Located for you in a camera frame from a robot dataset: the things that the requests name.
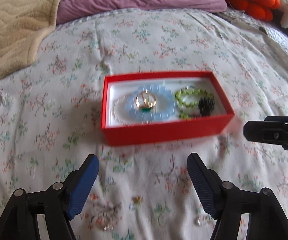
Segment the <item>floral white bedsheet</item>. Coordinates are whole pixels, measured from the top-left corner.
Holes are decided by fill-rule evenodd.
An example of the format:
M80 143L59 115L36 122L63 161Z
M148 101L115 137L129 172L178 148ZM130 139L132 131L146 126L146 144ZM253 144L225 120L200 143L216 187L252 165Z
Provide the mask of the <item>floral white bedsheet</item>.
M111 147L100 129L107 75L211 71L235 117L219 135ZM209 239L186 170L196 152L239 188L269 187L288 217L288 151L243 126L288 115L288 37L238 12L118 10L56 27L31 66L0 81L0 216L17 188L47 189L88 154L99 176L71 225L77 239Z

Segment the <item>red cardboard box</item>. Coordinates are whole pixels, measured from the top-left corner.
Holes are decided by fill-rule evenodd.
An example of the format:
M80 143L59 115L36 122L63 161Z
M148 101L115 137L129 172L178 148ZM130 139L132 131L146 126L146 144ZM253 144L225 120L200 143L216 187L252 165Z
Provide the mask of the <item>red cardboard box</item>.
M202 79L207 81L207 90L213 90L215 106L219 114L193 120L155 122L153 124L132 124L129 126L109 126L109 103L112 85L125 85L130 81L157 81L171 79ZM220 134L234 117L234 110L215 75L210 71L146 72L111 75L104 78L101 130L110 146L150 144L173 140L192 139Z

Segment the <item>orange knitted cushion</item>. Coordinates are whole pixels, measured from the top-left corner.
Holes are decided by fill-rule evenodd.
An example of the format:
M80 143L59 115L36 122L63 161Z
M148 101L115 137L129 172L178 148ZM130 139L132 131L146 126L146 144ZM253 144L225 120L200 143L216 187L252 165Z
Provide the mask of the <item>orange knitted cushion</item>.
M265 22L273 20L273 10L280 7L280 0L225 0L233 9Z

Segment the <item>beige fleece blanket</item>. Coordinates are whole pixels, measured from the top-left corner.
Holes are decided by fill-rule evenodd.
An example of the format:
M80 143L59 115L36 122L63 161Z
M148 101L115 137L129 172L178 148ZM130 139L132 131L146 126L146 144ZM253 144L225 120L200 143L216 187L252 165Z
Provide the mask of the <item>beige fleece blanket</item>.
M0 80L36 61L61 0L0 0Z

